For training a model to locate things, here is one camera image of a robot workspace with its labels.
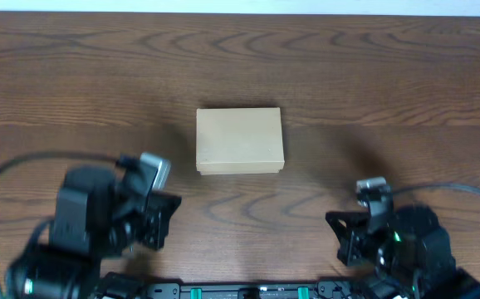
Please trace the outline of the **cardboard box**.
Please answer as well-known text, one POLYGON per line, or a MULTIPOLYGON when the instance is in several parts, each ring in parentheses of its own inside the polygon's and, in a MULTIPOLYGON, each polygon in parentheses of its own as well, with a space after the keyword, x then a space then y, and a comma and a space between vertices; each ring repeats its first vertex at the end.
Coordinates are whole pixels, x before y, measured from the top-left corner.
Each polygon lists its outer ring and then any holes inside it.
POLYGON ((202 175, 270 174, 284 168, 278 107, 198 109, 196 168, 202 175))

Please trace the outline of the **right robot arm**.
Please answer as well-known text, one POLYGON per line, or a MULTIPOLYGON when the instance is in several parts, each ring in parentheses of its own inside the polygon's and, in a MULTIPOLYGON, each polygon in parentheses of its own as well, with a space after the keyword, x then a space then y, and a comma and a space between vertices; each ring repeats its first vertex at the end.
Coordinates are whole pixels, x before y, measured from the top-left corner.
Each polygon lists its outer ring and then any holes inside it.
POLYGON ((347 267, 373 273, 350 283, 352 298, 475 298, 480 281, 458 267, 447 230, 424 205, 369 212, 328 212, 347 267))

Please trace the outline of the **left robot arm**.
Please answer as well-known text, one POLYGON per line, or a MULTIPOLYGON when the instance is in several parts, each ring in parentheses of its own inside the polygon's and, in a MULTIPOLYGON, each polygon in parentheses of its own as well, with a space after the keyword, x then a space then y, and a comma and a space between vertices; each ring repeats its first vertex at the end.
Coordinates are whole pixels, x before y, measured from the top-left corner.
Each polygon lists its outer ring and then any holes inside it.
POLYGON ((69 170, 56 196, 56 212, 31 235, 23 254, 8 268, 10 298, 91 298, 100 284, 100 265, 139 243, 164 247, 169 221, 182 199, 152 188, 139 188, 142 172, 127 170, 123 179, 95 166, 69 170))

